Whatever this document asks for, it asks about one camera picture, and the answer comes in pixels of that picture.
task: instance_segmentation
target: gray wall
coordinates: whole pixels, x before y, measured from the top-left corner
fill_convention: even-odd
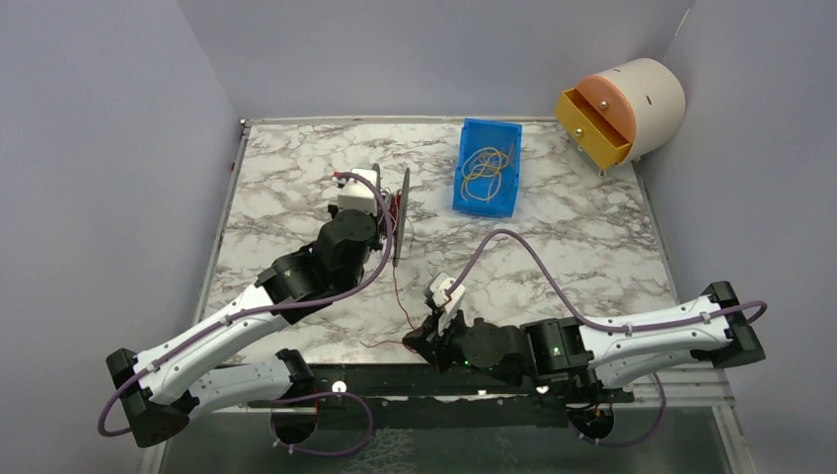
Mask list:
[[[238,113],[550,116],[693,0],[180,0]]]
[[[643,166],[682,297],[763,298],[768,359],[729,371],[761,473],[837,463],[837,4],[698,0],[665,63],[688,109]]]
[[[0,472],[136,471],[105,356],[189,324],[239,133],[174,0],[0,2]]]

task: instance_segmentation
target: drawer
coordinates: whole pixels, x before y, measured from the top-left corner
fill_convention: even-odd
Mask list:
[[[620,163],[631,150],[631,143],[576,89],[561,94],[555,116],[602,170]]]

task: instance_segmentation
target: blue plastic bin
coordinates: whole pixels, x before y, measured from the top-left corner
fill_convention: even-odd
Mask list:
[[[489,217],[509,217],[514,212],[514,203],[517,201],[517,188],[520,182],[520,143],[522,136],[523,126],[519,123],[465,119],[459,141],[459,163],[456,165],[456,175],[453,180],[454,210]],[[469,197],[463,192],[462,182],[465,175],[462,167],[471,155],[481,148],[489,146],[508,154],[510,163],[500,172],[502,181],[499,192],[490,201],[485,202]],[[481,178],[471,181],[468,189],[475,196],[487,197],[490,185],[490,179]]]

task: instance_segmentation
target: table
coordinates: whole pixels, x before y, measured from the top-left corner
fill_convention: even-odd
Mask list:
[[[280,255],[316,239],[330,217],[335,170],[382,169],[399,189],[411,169],[405,260],[395,271],[415,324],[429,313],[422,290],[440,273],[455,277],[492,229],[523,235],[578,309],[619,316],[674,304],[643,195],[630,166],[605,178],[576,155],[556,122],[525,122],[514,215],[481,218],[451,209],[460,120],[425,123],[346,121],[252,128],[223,231],[204,315],[220,309]],[[380,254],[367,264],[371,269]],[[570,314],[526,251],[501,237],[465,280],[466,320],[519,325]],[[409,331],[396,302],[392,269],[356,296],[263,338],[231,362],[298,349],[312,362],[419,362],[400,344]]]

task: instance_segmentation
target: purple cable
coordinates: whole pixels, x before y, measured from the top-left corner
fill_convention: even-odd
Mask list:
[[[303,397],[297,398],[288,398],[285,400],[273,400],[274,403],[297,403],[297,402],[305,402],[308,400],[315,400],[319,398],[328,398],[328,397],[346,397],[354,400],[355,402],[359,403],[361,407],[363,407],[363,411],[366,412],[366,419],[368,421],[366,425],[366,434],[363,436],[357,444],[352,447],[348,447],[346,449],[341,449],[339,451],[318,451],[316,449],[308,449],[307,447],[298,447],[296,444],[285,444],[279,439],[278,434],[276,434],[276,426],[273,421],[270,421],[270,433],[273,435],[274,445],[273,446],[282,446],[288,449],[288,452],[293,454],[294,451],[304,452],[305,454],[311,454],[314,456],[321,456],[321,457],[341,457],[341,456],[348,456],[350,454],[355,454],[360,449],[363,448],[369,441],[372,440],[372,432],[374,430],[373,423],[372,423],[372,411],[369,410],[369,405],[363,401],[362,398],[358,397],[353,393],[348,392],[321,392],[321,393],[312,393],[311,395],[305,395]]]
[[[337,176],[339,178],[354,179],[354,180],[357,180],[358,182],[360,182],[362,185],[364,185],[366,188],[368,188],[373,194],[375,194],[375,200],[378,201],[378,206],[384,212],[384,215],[385,216],[389,215],[389,208],[387,207],[386,203],[384,202],[384,199],[381,196],[381,192],[378,190],[378,188],[375,185],[370,183],[368,180],[366,180],[362,176],[355,175],[354,173],[335,173],[335,176]],[[376,280],[378,278],[378,276],[381,275],[381,272],[384,271],[384,268],[387,266],[387,262],[389,261],[390,254],[392,253],[392,245],[393,245],[392,244],[392,241],[393,241],[393,223],[392,223],[392,221],[393,221],[392,216],[390,216],[389,219],[384,219],[384,225],[386,226],[386,231],[387,231],[387,239],[386,239],[386,245],[384,246],[384,253],[383,253],[383,256],[381,257],[381,263],[378,264],[378,267],[375,268],[375,270],[372,272],[372,274],[369,276],[369,278],[362,281],[358,286],[350,289],[349,291],[343,292],[341,294],[336,294],[334,296],[329,296],[328,298],[316,299],[316,300],[312,300],[312,301],[295,301],[295,302],[290,302],[290,303],[279,303],[279,304],[272,304],[272,305],[268,305],[268,306],[259,306],[259,307],[256,307],[256,308],[245,309],[243,311],[239,311],[238,313],[230,316],[229,317],[229,323],[232,324],[233,322],[238,321],[241,318],[246,318],[248,316],[253,316],[254,314],[262,314],[262,313],[268,313],[268,312],[272,312],[272,311],[284,311],[284,310],[287,310],[287,309],[310,308],[312,306],[320,306],[320,305],[323,305],[323,304],[331,304],[331,303],[340,301],[342,299],[346,299],[350,296],[353,296],[353,295],[359,293],[364,288],[366,288],[366,286],[369,286],[369,284],[371,284],[372,281]],[[216,329],[224,327],[224,326],[225,326],[225,324],[221,323],[221,322],[217,322],[213,325],[207,326],[202,331],[199,331],[199,332],[195,333],[190,338],[188,338],[185,341],[183,341],[182,343],[178,344],[176,347],[174,347],[173,349],[171,349],[167,353],[161,355],[160,358],[157,358],[156,360],[153,360],[150,365],[153,365],[154,367],[159,367],[161,364],[166,363],[167,361],[169,361],[172,357],[174,357],[174,356],[178,355],[179,353],[183,352],[186,348],[188,348],[189,346],[191,346],[195,342],[200,341],[201,339],[206,337],[208,334],[210,334],[210,333],[214,332]],[[128,387],[130,387],[134,382],[136,382],[140,378],[147,375],[148,374],[148,369],[149,369],[149,367],[143,368],[140,371],[133,374],[133,376],[131,376],[130,378],[125,380],[125,382],[122,383],[119,386],[119,388],[111,395],[111,398],[108,399],[108,402],[105,403],[105,407],[102,409],[102,413],[99,414],[99,422],[97,423],[97,428],[99,430],[99,435],[102,435],[102,436],[105,436],[105,437],[114,437],[114,436],[121,436],[121,435],[126,435],[126,434],[130,433],[130,428],[123,428],[121,430],[116,430],[114,432],[111,432],[107,428],[105,428],[105,421],[108,419],[108,413],[111,412],[111,409],[114,407],[114,405],[116,403],[116,400],[118,400],[119,397],[122,396],[122,394],[125,393],[125,391],[128,389]]]
[[[561,290],[561,288],[555,282],[555,279],[552,278],[552,276],[550,275],[549,271],[547,270],[546,266],[544,265],[544,262],[541,260],[540,257],[538,257],[538,254],[535,253],[535,249],[533,249],[532,246],[529,245],[529,243],[526,242],[526,240],[523,237],[521,237],[519,234],[517,234],[516,232],[513,232],[511,230],[507,230],[507,229],[495,229],[495,230],[489,232],[489,235],[487,235],[483,239],[483,241],[480,242],[480,246],[477,247],[477,250],[474,252],[474,255],[471,257],[471,260],[469,260],[468,264],[465,265],[465,269],[462,270],[462,273],[459,274],[459,277],[456,278],[456,281],[454,281],[453,284],[450,286],[450,288],[447,289],[447,295],[448,296],[450,296],[453,293],[453,291],[457,287],[459,287],[460,284],[462,284],[462,281],[468,275],[468,272],[470,272],[471,269],[474,267],[474,264],[477,262],[477,259],[479,259],[480,256],[483,254],[483,251],[486,250],[486,246],[489,245],[489,242],[492,239],[494,239],[495,236],[497,236],[499,234],[505,234],[505,235],[513,238],[517,242],[520,242],[520,245],[522,245],[526,249],[526,251],[529,252],[529,255],[532,256],[532,259],[535,261],[535,264],[538,265],[538,268],[541,269],[541,272],[544,274],[544,277],[547,278],[547,281],[549,282],[550,286],[552,287],[552,290],[555,291],[555,293],[558,295],[558,297],[561,299],[561,301],[564,303],[564,305],[570,311],[572,316],[575,319],[577,319],[578,321],[580,321],[581,323],[583,323],[585,326],[589,326],[589,327],[591,327],[593,329],[596,329],[596,330],[599,330],[599,331],[605,331],[605,332],[611,332],[611,333],[629,333],[631,331],[642,332],[642,331],[656,331],[656,330],[660,330],[660,329],[679,328],[681,326],[688,326],[690,324],[700,323],[704,320],[704,318],[701,317],[701,316],[691,316],[691,317],[688,317],[688,318],[683,318],[683,319],[678,320],[678,321],[669,321],[669,322],[665,322],[665,323],[638,324],[638,325],[632,326],[632,327],[629,327],[627,325],[626,326],[608,326],[608,325],[605,325],[605,324],[599,324],[599,323],[593,322],[593,321],[587,319],[586,317],[584,317],[581,313],[578,312],[577,309],[575,309],[575,306],[572,305],[570,300],[564,294],[564,291]],[[728,308],[720,309],[718,311],[714,311],[714,312],[710,313],[710,317],[711,318],[718,318],[720,316],[725,316],[725,315],[730,314],[730,313],[735,313],[735,312],[738,312],[738,311],[743,311],[745,309],[750,309],[750,308],[755,308],[755,307],[758,307],[759,310],[756,311],[756,313],[747,320],[748,323],[752,323],[755,320],[757,320],[758,318],[760,318],[761,315],[764,314],[765,311],[767,311],[767,303],[765,303],[764,301],[750,301],[748,303],[743,303],[743,304],[738,304],[738,305],[735,305],[735,306],[730,306]]]
[[[657,391],[659,391],[659,400],[660,400],[659,401],[659,414],[657,414],[656,420],[654,421],[654,424],[651,425],[650,430],[645,432],[645,434],[642,434],[642,435],[640,435],[638,437],[635,437],[634,439],[630,439],[628,441],[602,441],[600,439],[593,439],[592,437],[590,437],[586,434],[582,434],[578,430],[578,428],[575,425],[573,425],[572,423],[570,423],[570,426],[572,427],[572,429],[576,433],[578,433],[579,438],[581,438],[581,439],[583,439],[583,440],[585,440],[585,441],[587,441],[591,444],[595,444],[597,446],[603,446],[603,447],[631,447],[631,446],[636,446],[637,444],[641,444],[641,443],[645,442],[650,437],[652,437],[656,433],[656,431],[659,429],[659,427],[662,425],[662,419],[665,418],[665,408],[666,408],[666,406],[668,406],[668,400],[666,400],[666,398],[665,398],[665,390],[662,388],[662,380],[659,379],[659,376],[656,373],[653,373],[651,375],[651,377],[653,377],[654,382],[656,382],[656,389],[657,389]]]

